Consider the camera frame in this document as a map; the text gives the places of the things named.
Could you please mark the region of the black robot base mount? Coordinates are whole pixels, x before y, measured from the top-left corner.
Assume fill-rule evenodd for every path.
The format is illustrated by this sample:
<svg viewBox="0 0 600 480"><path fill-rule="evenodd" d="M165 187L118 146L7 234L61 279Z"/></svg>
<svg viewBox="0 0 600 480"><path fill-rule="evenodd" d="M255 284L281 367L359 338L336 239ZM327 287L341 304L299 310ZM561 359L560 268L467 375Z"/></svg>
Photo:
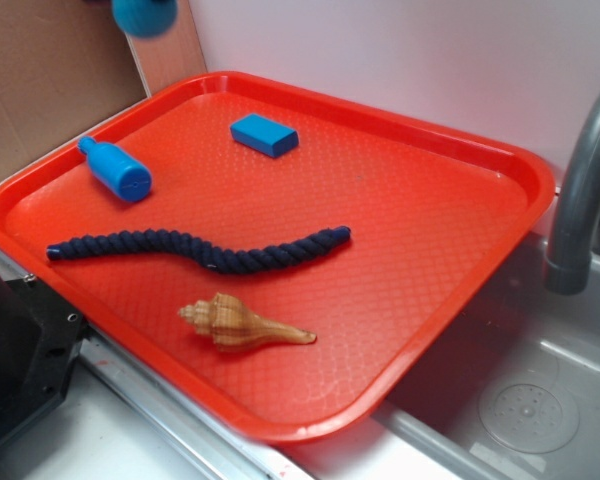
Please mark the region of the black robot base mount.
<svg viewBox="0 0 600 480"><path fill-rule="evenodd" d="M45 282L0 276L0 448L64 401L85 329Z"/></svg>

